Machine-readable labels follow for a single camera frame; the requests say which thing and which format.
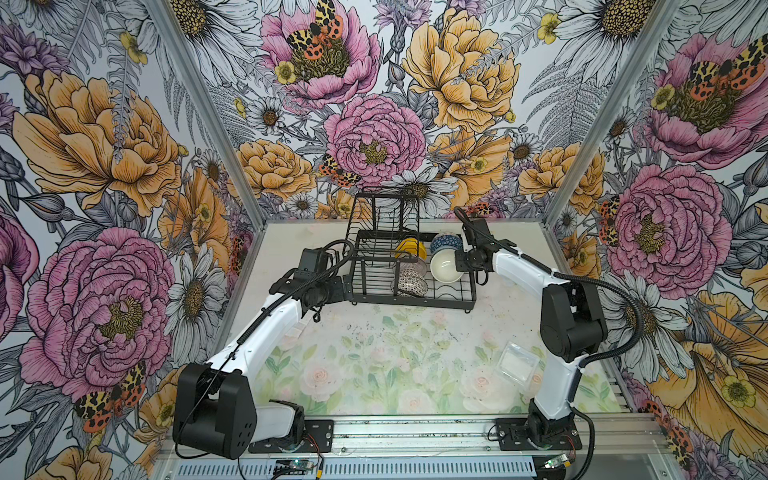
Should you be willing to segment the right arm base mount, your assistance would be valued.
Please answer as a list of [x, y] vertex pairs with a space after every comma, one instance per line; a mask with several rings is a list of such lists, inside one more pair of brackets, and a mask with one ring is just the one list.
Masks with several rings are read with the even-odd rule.
[[583, 448], [573, 412], [560, 419], [548, 419], [533, 409], [525, 418], [495, 419], [493, 430], [502, 451], [578, 451]]

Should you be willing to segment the cream white bowl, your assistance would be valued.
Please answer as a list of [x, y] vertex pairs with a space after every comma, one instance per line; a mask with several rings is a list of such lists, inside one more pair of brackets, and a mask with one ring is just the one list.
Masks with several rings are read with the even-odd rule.
[[443, 249], [432, 256], [430, 273], [435, 281], [441, 284], [452, 284], [462, 278], [463, 273], [458, 270], [456, 254], [456, 250]]

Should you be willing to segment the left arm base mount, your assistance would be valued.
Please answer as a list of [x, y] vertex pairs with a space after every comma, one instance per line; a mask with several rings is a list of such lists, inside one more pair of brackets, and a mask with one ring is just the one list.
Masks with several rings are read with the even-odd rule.
[[308, 419], [301, 405], [270, 401], [256, 407], [256, 429], [247, 451], [266, 453], [329, 453], [335, 422]]

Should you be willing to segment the dotted pattern bowl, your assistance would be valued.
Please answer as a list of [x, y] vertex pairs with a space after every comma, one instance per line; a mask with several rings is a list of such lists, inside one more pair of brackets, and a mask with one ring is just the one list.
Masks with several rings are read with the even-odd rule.
[[411, 270], [401, 270], [394, 281], [396, 291], [413, 297], [425, 297], [428, 293], [428, 284], [424, 275], [419, 275]]

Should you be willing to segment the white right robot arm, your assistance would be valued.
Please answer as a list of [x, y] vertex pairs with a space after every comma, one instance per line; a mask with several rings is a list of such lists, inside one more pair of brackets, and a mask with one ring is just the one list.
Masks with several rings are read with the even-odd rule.
[[510, 439], [534, 448], [553, 446], [575, 429], [574, 400], [586, 368], [607, 338], [597, 287], [589, 277], [569, 279], [498, 240], [483, 218], [471, 218], [457, 207], [454, 214], [470, 249], [456, 254], [460, 272], [495, 273], [541, 301], [539, 334], [548, 359], [540, 389], [529, 403], [522, 425], [510, 427]]

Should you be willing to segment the blue triangle patterned bowl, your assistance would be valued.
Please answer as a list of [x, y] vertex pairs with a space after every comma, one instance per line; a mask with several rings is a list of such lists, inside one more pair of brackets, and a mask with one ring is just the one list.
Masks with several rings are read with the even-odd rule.
[[443, 232], [434, 236], [430, 241], [429, 247], [430, 253], [436, 254], [443, 250], [462, 251], [464, 244], [460, 235], [451, 232]]

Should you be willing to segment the yellow bowl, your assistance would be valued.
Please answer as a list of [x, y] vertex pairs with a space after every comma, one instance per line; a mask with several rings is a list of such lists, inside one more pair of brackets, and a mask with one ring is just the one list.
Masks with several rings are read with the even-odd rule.
[[394, 256], [398, 259], [426, 260], [428, 254], [424, 243], [416, 238], [408, 237], [397, 245]]

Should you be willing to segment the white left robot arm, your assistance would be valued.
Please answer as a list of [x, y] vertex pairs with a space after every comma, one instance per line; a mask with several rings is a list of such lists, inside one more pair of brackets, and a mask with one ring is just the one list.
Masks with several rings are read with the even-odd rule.
[[320, 321], [325, 306], [345, 301], [339, 271], [354, 256], [347, 240], [303, 250], [297, 267], [271, 286], [263, 306], [238, 336], [178, 378], [172, 439], [199, 455], [236, 460], [258, 442], [300, 445], [306, 435], [302, 406], [257, 404], [257, 377], [272, 351], [306, 314]]

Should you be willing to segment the pink striped bowl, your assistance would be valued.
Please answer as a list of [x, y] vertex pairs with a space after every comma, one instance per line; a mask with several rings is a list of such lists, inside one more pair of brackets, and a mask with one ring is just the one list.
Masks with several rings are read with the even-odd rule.
[[427, 263], [419, 257], [398, 258], [399, 268], [401, 270], [411, 270], [419, 275], [425, 275], [429, 269]]

